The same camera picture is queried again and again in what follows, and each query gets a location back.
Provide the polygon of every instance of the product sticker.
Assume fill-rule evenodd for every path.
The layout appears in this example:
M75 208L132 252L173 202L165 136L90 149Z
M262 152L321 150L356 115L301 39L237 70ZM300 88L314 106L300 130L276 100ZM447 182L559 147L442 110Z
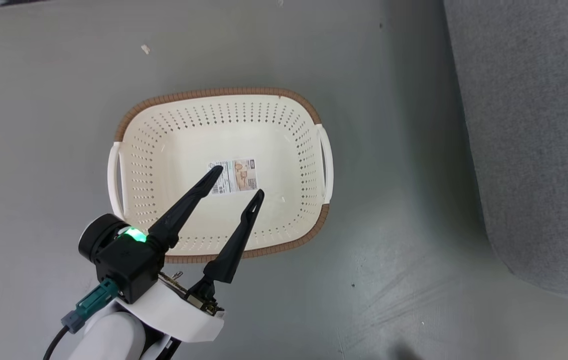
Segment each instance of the product sticker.
M223 195L258 189L255 159L213 161L209 162L208 170L219 165L224 168L224 171L213 185L211 194Z

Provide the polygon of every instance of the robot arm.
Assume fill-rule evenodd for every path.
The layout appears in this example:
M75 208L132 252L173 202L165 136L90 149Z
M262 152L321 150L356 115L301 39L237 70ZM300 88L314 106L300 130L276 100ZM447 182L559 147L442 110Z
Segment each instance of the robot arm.
M264 201L258 190L240 216L240 224L204 277L190 289L161 272L166 251L222 173L213 167L145 235L112 214L84 231L79 252L95 265L100 285L62 318L64 327L49 346L50 358L66 332L85 334L70 359L169 359L181 342L213 341L224 326L224 309L215 300L214 281L230 283Z

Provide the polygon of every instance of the gray floor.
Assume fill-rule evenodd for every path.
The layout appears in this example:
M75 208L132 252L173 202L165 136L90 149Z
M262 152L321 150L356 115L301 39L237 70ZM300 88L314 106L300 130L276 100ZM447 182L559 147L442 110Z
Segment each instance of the gray floor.
M218 339L176 358L568 359L568 300L510 275L473 215L439 2L232 3L0 9L0 359L42 356L96 284L76 242L110 211L121 116L219 86L306 96L332 141L336 187L322 232L245 260L218 287L229 310ZM186 284L202 268L167 267Z

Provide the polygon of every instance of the green light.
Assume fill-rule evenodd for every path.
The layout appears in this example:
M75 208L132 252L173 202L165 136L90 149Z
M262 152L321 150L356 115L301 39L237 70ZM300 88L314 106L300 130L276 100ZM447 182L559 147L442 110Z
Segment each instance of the green light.
M142 233L140 230L137 230L134 227L129 228L124 232L124 234L129 235L131 238L135 239L135 241L140 243L146 242L146 235Z

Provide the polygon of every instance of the cable connector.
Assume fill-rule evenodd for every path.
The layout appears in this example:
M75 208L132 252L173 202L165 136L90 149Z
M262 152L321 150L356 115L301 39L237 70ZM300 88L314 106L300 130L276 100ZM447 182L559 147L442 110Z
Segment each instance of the cable connector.
M62 317L62 325L68 327L69 333L76 333L94 313L103 309L117 297L118 292L119 289L117 289L115 282L106 278L88 295L76 303L75 310Z

